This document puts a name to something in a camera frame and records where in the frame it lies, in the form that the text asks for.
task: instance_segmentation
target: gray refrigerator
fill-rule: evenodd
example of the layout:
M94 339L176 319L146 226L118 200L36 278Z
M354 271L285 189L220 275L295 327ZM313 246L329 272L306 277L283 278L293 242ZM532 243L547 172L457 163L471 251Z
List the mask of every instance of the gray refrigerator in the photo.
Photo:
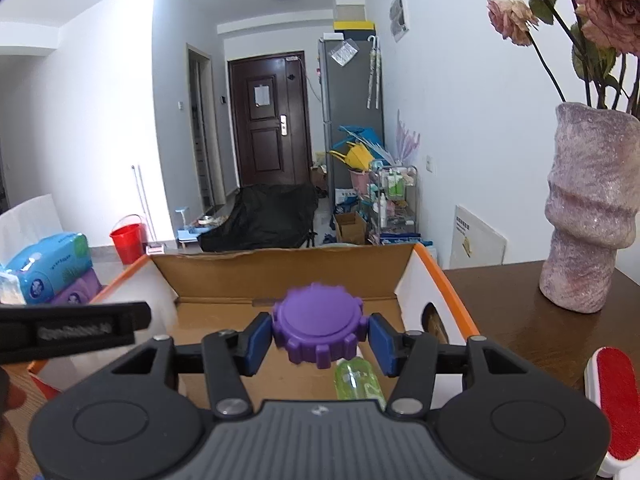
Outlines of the gray refrigerator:
M380 109L376 110L376 82L373 81L371 108L367 109L369 93L369 41L356 41L359 51L345 66L332 59L331 51L341 41L320 40L320 83L322 87L322 116L324 120L324 146L331 147L347 134L340 126L362 126L373 128L382 142L385 141L382 117L382 88L380 89ZM349 188L351 177L345 164L327 153L327 188L329 204L335 205L335 189Z

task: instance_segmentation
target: human hand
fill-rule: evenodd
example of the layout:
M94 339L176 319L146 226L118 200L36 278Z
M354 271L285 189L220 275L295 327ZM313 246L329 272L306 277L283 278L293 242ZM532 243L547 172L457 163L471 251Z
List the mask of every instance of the human hand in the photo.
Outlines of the human hand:
M15 410L24 404L27 394L14 384L9 385L9 393L6 398L7 410ZM18 438L14 428L6 418L0 421L0 480L20 480L16 469L20 459Z

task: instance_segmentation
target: doorway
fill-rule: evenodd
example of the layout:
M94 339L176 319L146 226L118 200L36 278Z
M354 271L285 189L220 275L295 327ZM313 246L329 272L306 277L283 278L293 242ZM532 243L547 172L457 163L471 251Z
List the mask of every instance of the doorway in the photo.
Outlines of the doorway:
M309 181L304 52L229 62L241 186Z
M216 137L211 60L188 48L189 98L193 155L202 211L209 213L216 204L225 204L225 189Z

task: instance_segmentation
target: purple lid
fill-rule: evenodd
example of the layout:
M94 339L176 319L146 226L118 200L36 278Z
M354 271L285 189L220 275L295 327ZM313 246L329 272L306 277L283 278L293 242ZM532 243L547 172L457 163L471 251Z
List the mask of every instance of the purple lid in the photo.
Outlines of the purple lid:
M362 300L343 286L313 283L290 290L273 308L273 336L289 361L331 367L331 361L353 359L358 341L367 337Z

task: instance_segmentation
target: blue gripper pad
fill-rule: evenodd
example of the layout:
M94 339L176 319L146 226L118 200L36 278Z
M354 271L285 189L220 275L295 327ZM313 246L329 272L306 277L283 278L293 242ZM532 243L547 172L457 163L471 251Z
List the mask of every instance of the blue gripper pad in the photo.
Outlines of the blue gripper pad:
M384 330L375 317L369 317L369 346L373 350L382 373L395 377L398 374L398 359L392 336Z
M271 345L271 316L265 316L251 334L244 358L244 374L255 375Z

